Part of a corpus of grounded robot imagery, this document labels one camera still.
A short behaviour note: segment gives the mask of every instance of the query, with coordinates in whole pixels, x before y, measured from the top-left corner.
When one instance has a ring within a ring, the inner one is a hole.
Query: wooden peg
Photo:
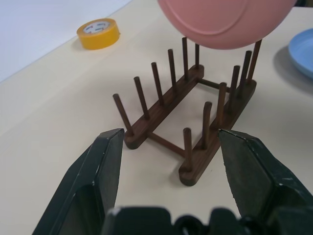
[[[175,64],[174,64],[174,56],[173,56],[173,50],[172,49],[168,50],[168,60],[170,62],[171,80],[172,80],[173,91],[174,91],[174,93],[177,93]]]
[[[183,54],[183,61],[184,61],[184,78],[186,81],[188,81],[189,77],[188,77],[187,38],[182,38],[182,54]]]
[[[242,98],[242,96],[243,96],[243,91],[244,91],[244,87],[245,87],[245,84],[246,84],[246,75],[248,73],[251,55],[252,55],[252,51],[251,50],[247,50],[246,51],[246,55],[245,55],[243,70],[241,72],[241,78],[240,78],[238,94],[237,94],[238,98]]]
[[[238,65],[234,66],[233,76],[231,78],[229,98],[228,98],[228,107],[227,107],[227,111],[230,113],[232,112],[232,106],[233,106],[234,99],[235,99],[235,92],[236,92],[237,83],[238,83],[239,71],[240,71],[240,66]]]
[[[203,109],[202,149],[208,148],[211,108],[212,108],[212,103],[206,102],[204,105],[204,109]]]
[[[128,135],[133,136],[134,135],[133,128],[132,128],[131,124],[129,123],[128,117],[126,115],[126,112],[125,112],[125,109],[124,109],[123,104],[121,102],[121,99],[119,98],[119,95],[114,94],[113,99],[116,103],[116,106],[117,106],[119,113],[121,114],[122,120],[123,120],[124,125],[126,126],[126,129],[127,129]]]
[[[226,95],[227,84],[225,82],[220,83],[219,90],[219,100],[217,103],[217,111],[216,111],[216,127],[221,128],[223,124],[223,115],[224,115],[224,103],[225,103],[225,95]]]
[[[195,64],[196,64],[196,69],[199,68],[199,59],[200,59],[200,46],[199,44],[195,44]]]
[[[184,144],[185,144],[185,170],[186,172],[192,171],[192,144],[191,144],[191,129],[185,128],[184,131]]]
[[[256,61],[257,61],[257,59],[258,59],[258,55],[259,55],[261,43],[262,43],[262,40],[259,40],[259,41],[257,41],[257,42],[255,43],[255,45],[254,45],[254,50],[253,50],[253,55],[252,55],[252,60],[251,60],[251,65],[250,65],[250,70],[249,70],[248,78],[247,78],[247,80],[246,80],[247,84],[250,84],[250,83],[251,83],[251,80],[252,80],[252,78],[253,78],[254,69],[255,69]]]
[[[157,92],[158,100],[159,100],[160,105],[164,106],[164,99],[163,99],[163,95],[162,95],[162,89],[161,89],[161,84],[160,84],[160,78],[158,76],[156,62],[151,63],[151,66],[152,66],[153,76],[155,78],[156,92]]]
[[[136,85],[136,88],[137,88],[137,92],[138,92],[139,100],[140,100],[141,107],[142,107],[142,110],[143,110],[143,114],[145,116],[145,119],[149,120],[150,116],[149,116],[149,112],[148,112],[145,96],[143,94],[143,90],[142,90],[142,87],[141,87],[141,83],[140,83],[139,77],[135,77],[134,81],[135,81],[135,85]]]

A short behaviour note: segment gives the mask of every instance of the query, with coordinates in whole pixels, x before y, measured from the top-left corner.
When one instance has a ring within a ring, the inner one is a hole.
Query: tape roll
[[[115,20],[104,18],[84,24],[77,35],[85,49],[97,50],[114,44],[120,33]]]

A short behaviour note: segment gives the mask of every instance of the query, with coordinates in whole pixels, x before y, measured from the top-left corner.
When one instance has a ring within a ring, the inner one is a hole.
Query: pink bowl
[[[215,49],[250,45],[271,33],[296,0],[158,0],[183,35]]]

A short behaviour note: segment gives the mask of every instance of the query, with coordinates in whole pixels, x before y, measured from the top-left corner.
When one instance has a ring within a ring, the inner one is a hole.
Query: blue plate
[[[289,54],[293,64],[313,79],[313,28],[299,33],[290,41]]]

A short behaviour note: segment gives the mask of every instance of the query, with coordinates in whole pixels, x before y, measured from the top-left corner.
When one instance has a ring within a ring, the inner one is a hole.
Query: white wall
[[[131,0],[1,0],[0,82]]]

